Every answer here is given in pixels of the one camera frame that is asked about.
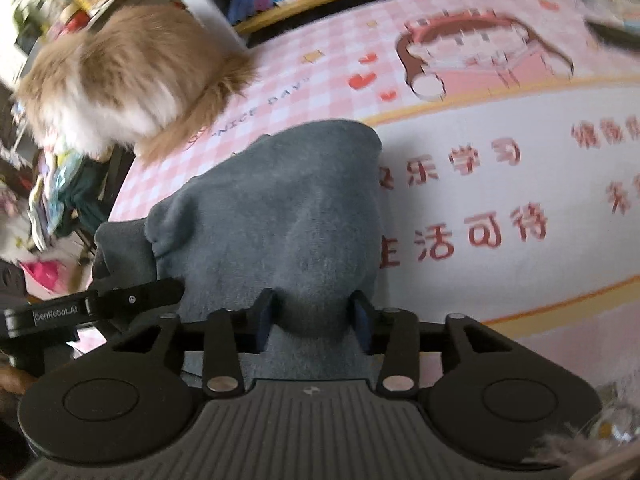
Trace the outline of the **pink checkered desk mat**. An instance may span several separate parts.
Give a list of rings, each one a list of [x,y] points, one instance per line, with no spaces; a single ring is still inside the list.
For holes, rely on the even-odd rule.
[[[465,312],[595,385],[639,373],[639,53],[578,0],[383,0],[255,51],[259,78],[218,122],[134,165],[116,222],[228,209],[213,178],[260,136],[322,120],[372,127],[376,301],[435,321]]]

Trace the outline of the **grey fleece pants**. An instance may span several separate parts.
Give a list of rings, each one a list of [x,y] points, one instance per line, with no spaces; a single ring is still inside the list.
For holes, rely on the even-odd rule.
[[[140,220],[96,231],[99,292],[178,278],[178,315],[201,321],[248,308],[266,288],[283,302],[246,380],[371,378],[346,314],[373,292],[380,263],[376,132],[360,122],[310,122],[262,136],[194,177]]]

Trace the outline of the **fluffy orange white cat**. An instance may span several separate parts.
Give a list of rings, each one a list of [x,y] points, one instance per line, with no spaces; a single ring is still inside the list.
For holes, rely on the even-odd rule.
[[[113,146],[145,165],[213,124],[256,78],[248,53],[227,53],[188,11],[125,6],[93,32],[46,44],[14,92],[40,148],[99,158]]]

